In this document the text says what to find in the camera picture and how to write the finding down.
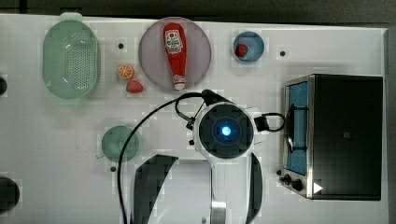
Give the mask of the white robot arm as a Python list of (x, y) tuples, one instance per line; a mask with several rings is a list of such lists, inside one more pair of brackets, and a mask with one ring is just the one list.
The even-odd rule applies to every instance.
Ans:
[(250, 224), (262, 205), (253, 114), (211, 105), (192, 128), (197, 160), (157, 154), (140, 165), (130, 224)]

